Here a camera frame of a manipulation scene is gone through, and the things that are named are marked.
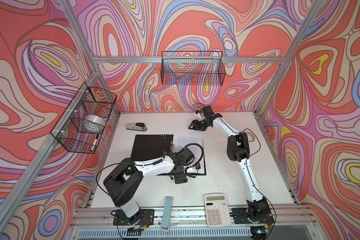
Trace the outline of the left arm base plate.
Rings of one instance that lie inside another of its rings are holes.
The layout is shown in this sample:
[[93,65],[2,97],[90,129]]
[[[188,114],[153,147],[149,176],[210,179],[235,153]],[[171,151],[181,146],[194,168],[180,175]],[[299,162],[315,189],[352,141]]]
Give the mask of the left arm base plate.
[[140,226],[149,227],[154,223],[155,210],[154,209],[140,209],[132,217],[127,217],[122,210],[112,211],[114,216],[114,226]]

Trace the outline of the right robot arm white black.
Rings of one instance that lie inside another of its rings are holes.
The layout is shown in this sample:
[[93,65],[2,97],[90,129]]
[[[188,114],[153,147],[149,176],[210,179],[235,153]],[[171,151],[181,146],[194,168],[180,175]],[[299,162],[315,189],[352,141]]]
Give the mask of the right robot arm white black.
[[224,120],[221,114],[207,111],[206,108],[195,112],[196,119],[189,125],[190,130],[204,132],[208,127],[218,129],[227,137],[227,156],[237,166],[247,197],[247,211],[242,214],[251,223],[259,223],[272,216],[268,199],[261,193],[250,162],[250,146],[245,131],[238,131]]

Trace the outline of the printed paper sheet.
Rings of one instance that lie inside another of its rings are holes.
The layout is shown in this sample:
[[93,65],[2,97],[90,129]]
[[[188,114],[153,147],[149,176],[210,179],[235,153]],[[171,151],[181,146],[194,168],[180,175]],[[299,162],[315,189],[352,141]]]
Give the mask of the printed paper sheet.
[[[203,147],[203,135],[199,132],[175,132],[173,136],[173,152],[179,152],[184,146],[188,144],[198,144]],[[196,161],[201,155],[201,148],[198,146],[188,146],[188,148],[195,154]],[[200,162],[200,169],[198,171],[190,172],[189,174],[198,174],[200,176],[206,176],[205,159]]]

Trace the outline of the blue folder black inside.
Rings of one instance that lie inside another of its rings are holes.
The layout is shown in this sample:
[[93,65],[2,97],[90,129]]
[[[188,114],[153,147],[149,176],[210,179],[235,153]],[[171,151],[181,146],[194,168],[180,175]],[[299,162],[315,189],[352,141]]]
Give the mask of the blue folder black inside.
[[[203,148],[198,144],[188,144],[185,147],[192,145]],[[173,135],[136,135],[131,153],[131,159],[134,162],[147,161],[162,157],[164,152],[174,153]],[[191,178],[199,176],[198,174],[189,174],[188,172],[185,173],[187,174],[187,177]]]

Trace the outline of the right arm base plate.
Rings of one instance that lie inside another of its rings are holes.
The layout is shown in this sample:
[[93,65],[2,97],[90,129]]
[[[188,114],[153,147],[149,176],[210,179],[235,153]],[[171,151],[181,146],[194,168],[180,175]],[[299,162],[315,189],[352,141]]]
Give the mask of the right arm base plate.
[[232,217],[235,224],[273,224],[275,222],[270,209],[233,208]]

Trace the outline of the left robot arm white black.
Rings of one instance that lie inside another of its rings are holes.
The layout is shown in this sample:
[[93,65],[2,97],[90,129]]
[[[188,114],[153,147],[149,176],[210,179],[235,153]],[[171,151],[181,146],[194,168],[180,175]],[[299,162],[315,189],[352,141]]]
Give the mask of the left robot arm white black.
[[183,174],[185,166],[194,159],[194,154],[186,148],[178,153],[164,152],[162,157],[142,162],[126,158],[116,164],[114,170],[105,177],[103,185],[114,205],[131,219],[141,209],[134,195],[142,181],[162,174]]

